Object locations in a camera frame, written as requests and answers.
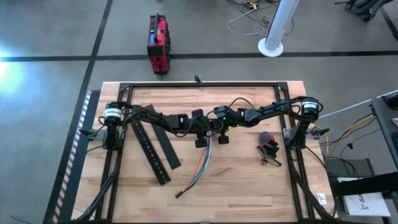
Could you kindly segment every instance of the wooden table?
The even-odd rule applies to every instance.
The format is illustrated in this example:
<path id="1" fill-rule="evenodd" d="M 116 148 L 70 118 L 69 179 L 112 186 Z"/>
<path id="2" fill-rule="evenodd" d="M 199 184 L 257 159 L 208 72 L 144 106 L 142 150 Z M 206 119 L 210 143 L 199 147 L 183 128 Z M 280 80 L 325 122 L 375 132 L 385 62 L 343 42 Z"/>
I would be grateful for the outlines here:
<path id="1" fill-rule="evenodd" d="M 290 97 L 305 96 L 303 82 L 288 82 Z M 93 128 L 103 116 L 106 103 L 116 101 L 119 83 L 104 83 L 99 98 Z M 255 107 L 275 101 L 273 88 L 269 87 L 195 87 L 195 88 L 135 88 L 132 103 L 153 104 L 165 114 L 187 113 L 202 108 L 205 113 L 215 106 L 228 105 L 235 98 L 244 97 Z M 237 101 L 233 108 L 248 107 Z M 179 199 L 174 196 L 191 179 L 202 149 L 195 148 L 195 135 L 176 138 L 167 133 L 181 167 L 172 170 L 152 127 L 144 127 L 156 148 L 171 182 L 160 186 L 150 165 L 129 127 L 124 145 L 114 222 L 294 222 L 297 221 L 290 187 L 285 149 L 279 118 L 262 121 L 253 128 L 236 128 L 228 132 L 229 144 L 219 145 L 216 138 L 210 163 L 198 183 Z M 268 131 L 280 145 L 277 159 L 281 167 L 261 165 L 256 149 L 260 132 Z M 89 148 L 101 141 L 90 143 Z M 308 139 L 307 146 L 322 158 L 318 141 Z M 72 218 L 82 214 L 100 189 L 106 151 L 94 150 L 86 155 Z M 330 185 L 325 170 L 309 151 L 303 151 L 305 168 L 311 191 L 326 195 L 325 208 L 334 208 Z M 302 207 L 305 210 L 303 195 Z M 105 200 L 104 211 L 108 201 Z"/>

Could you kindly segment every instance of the red portable battery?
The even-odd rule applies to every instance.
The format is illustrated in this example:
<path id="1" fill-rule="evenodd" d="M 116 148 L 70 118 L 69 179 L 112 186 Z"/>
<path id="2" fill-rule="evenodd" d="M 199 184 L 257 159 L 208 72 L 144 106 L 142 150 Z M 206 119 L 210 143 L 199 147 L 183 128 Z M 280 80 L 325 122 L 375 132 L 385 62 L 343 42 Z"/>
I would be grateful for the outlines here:
<path id="1" fill-rule="evenodd" d="M 170 34 L 165 16 L 150 16 L 147 49 L 154 73 L 167 74 L 170 68 Z"/>

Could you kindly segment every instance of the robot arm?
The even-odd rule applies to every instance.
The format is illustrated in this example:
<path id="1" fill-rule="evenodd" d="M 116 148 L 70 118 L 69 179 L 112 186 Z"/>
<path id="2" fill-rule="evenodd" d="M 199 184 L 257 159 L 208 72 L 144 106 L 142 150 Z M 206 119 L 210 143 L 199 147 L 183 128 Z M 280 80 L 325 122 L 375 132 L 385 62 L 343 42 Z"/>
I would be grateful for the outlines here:
<path id="1" fill-rule="evenodd" d="M 250 128 L 259 124 L 264 119 L 286 114 L 299 120 L 296 134 L 294 134 L 296 137 L 292 145 L 295 142 L 301 142 L 300 145 L 303 145 L 308 125 L 318 119 L 319 105 L 321 104 L 315 98 L 300 96 L 291 100 L 282 100 L 269 106 L 260 107 L 259 109 L 238 108 L 235 111 L 228 106 L 216 107 L 210 112 L 214 113 L 216 118 L 208 118 L 210 113 L 205 116 L 203 110 L 199 109 L 192 111 L 192 117 L 189 118 L 187 114 L 164 115 L 147 110 L 139 105 L 112 102 L 106 106 L 105 124 L 109 123 L 121 126 L 135 121 L 143 121 L 158 125 L 177 137 L 196 134 L 198 137 L 198 140 L 195 141 L 196 147 L 205 147 L 205 137 L 209 131 L 221 134 L 218 139 L 219 143 L 227 144 L 229 143 L 229 139 L 225 136 L 225 132 L 227 132 L 229 127 Z M 298 112 L 293 110 L 294 106 L 300 108 Z M 114 117 L 111 115 L 115 111 L 121 114 L 122 108 L 131 109 L 132 114 L 124 121 L 121 121 L 121 116 L 120 119 L 112 119 Z"/>

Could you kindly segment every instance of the gray floor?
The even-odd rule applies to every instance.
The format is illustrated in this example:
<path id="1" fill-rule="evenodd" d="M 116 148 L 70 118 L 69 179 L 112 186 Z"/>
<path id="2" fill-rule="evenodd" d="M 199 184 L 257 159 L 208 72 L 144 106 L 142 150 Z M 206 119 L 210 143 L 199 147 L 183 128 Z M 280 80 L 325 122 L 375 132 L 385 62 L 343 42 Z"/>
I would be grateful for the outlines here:
<path id="1" fill-rule="evenodd" d="M 0 1 L 0 57 L 91 55 L 105 5 L 106 0 Z M 275 9 L 252 17 L 271 20 Z M 385 9 L 398 27 L 398 1 Z M 224 0 L 114 0 L 98 55 L 146 54 L 148 18 L 156 12 L 170 23 L 173 54 L 257 52 L 261 37 L 228 32 L 226 22 L 241 13 Z M 286 52 L 398 50 L 380 13 L 365 24 L 333 1 L 302 0 L 294 22 L 294 31 L 283 40 Z M 231 27 L 252 32 L 254 25 L 243 17 Z M 164 80 L 193 80 L 196 74 L 204 80 L 303 80 L 307 94 L 318 98 L 327 114 L 397 89 L 397 60 L 398 56 L 181 59 L 171 61 Z M 0 223 L 17 223 L 10 215 L 42 222 L 87 65 L 0 62 Z M 159 77 L 148 60 L 97 61 L 88 89 L 98 90 L 105 81 L 154 80 Z M 364 105 L 318 124 L 331 128 L 330 138 L 335 139 L 367 113 Z M 375 122 L 353 134 L 338 151 L 377 126 Z M 396 170 L 381 133 L 358 141 L 344 157 L 370 158 L 378 174 Z"/>

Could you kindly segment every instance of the red wire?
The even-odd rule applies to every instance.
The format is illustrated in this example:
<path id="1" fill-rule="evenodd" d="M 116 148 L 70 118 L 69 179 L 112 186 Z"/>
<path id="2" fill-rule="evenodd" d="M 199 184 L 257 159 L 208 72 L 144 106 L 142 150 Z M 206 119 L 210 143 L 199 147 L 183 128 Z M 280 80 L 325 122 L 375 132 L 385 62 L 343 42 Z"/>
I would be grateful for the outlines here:
<path id="1" fill-rule="evenodd" d="M 206 149 L 207 149 L 207 147 L 203 150 L 203 152 L 202 152 L 202 154 L 201 154 L 201 156 L 200 156 L 197 169 L 196 169 L 195 172 L 193 173 L 193 177 L 192 177 L 191 181 L 187 184 L 187 186 L 184 187 L 184 189 L 182 190 L 182 192 L 187 191 L 187 188 L 189 187 L 189 185 L 192 184 L 192 182 L 193 182 L 193 180 L 194 180 L 194 178 L 195 178 L 195 176 L 196 176 L 196 174 L 197 174 L 197 172 L 198 172 L 198 169 L 199 169 L 199 167 L 200 167 L 202 158 L 203 158 L 204 155 L 205 155 Z"/>

